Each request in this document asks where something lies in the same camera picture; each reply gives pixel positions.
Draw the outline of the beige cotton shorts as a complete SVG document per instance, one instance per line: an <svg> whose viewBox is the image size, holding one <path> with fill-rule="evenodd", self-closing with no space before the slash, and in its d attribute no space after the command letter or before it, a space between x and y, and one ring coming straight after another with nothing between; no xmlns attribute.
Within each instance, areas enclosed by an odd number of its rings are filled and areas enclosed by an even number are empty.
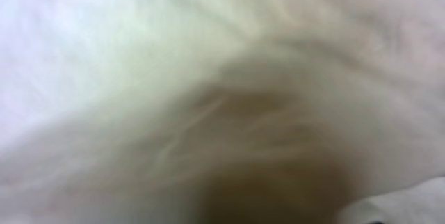
<svg viewBox="0 0 445 224"><path fill-rule="evenodd" d="M2 223L443 223L444 0L1 0Z"/></svg>

